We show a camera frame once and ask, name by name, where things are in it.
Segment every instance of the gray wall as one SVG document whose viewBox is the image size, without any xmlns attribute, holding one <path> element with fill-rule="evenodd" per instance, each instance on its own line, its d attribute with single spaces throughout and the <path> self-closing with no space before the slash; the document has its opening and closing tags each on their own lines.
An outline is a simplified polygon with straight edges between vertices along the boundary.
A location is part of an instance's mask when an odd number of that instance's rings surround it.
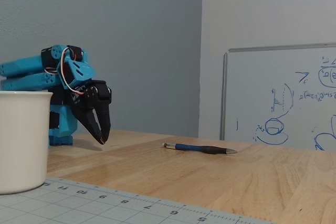
<svg viewBox="0 0 336 224">
<path fill-rule="evenodd" d="M 114 129 L 198 135 L 202 0 L 0 0 L 0 61 L 82 46 Z"/>
</svg>

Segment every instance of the whiteboard frame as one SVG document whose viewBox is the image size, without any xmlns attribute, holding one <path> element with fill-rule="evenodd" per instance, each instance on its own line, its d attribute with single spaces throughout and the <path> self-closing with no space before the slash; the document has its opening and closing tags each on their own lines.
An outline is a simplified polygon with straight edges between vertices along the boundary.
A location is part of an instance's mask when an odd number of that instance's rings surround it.
<svg viewBox="0 0 336 224">
<path fill-rule="evenodd" d="M 326 48 L 326 47 L 336 47 L 336 42 L 320 43 L 320 44 L 288 45 L 288 46 L 231 48 L 229 49 L 228 52 L 255 52 L 255 51 L 293 50 L 293 49 Z M 222 104 L 221 104 L 222 107 L 220 117 L 221 127 L 219 133 L 220 140 L 224 140 L 225 137 L 227 60 L 228 60 L 228 53 L 225 53 L 223 60 L 223 84 L 222 84 Z"/>
</svg>

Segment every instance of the pen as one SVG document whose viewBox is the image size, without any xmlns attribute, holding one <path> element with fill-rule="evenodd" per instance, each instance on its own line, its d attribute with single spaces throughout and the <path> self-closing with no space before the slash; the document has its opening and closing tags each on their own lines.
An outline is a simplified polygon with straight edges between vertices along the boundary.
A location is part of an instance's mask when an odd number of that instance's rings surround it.
<svg viewBox="0 0 336 224">
<path fill-rule="evenodd" d="M 163 147 L 169 149 L 175 149 L 180 151 L 195 151 L 203 152 L 207 154 L 236 154 L 235 150 L 220 148 L 216 146 L 196 146 L 196 145 L 185 145 L 185 144 L 162 144 Z"/>
</svg>

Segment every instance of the white cup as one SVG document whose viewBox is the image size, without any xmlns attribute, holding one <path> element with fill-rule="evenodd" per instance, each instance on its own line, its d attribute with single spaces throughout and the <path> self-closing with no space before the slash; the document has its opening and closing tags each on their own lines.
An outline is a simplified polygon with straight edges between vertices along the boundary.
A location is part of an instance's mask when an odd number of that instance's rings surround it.
<svg viewBox="0 0 336 224">
<path fill-rule="evenodd" d="M 0 91 L 0 195 L 46 180 L 52 94 Z"/>
</svg>

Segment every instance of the cutting mat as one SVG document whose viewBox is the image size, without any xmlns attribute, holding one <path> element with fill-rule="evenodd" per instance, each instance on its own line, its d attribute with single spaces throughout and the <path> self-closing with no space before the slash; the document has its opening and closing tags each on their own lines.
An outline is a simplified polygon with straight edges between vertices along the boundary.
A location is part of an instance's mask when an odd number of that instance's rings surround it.
<svg viewBox="0 0 336 224">
<path fill-rule="evenodd" d="M 178 202 L 48 177 L 32 191 L 0 196 L 3 224 L 271 224 Z"/>
</svg>

